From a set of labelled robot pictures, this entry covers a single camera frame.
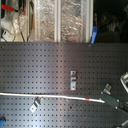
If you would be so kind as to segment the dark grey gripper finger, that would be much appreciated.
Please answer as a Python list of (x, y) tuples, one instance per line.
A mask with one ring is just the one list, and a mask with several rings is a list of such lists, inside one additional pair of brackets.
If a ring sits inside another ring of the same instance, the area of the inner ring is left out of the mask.
[(124, 113), (128, 113), (128, 104), (126, 102), (116, 99), (106, 93), (101, 94), (101, 99), (111, 107), (114, 107)]

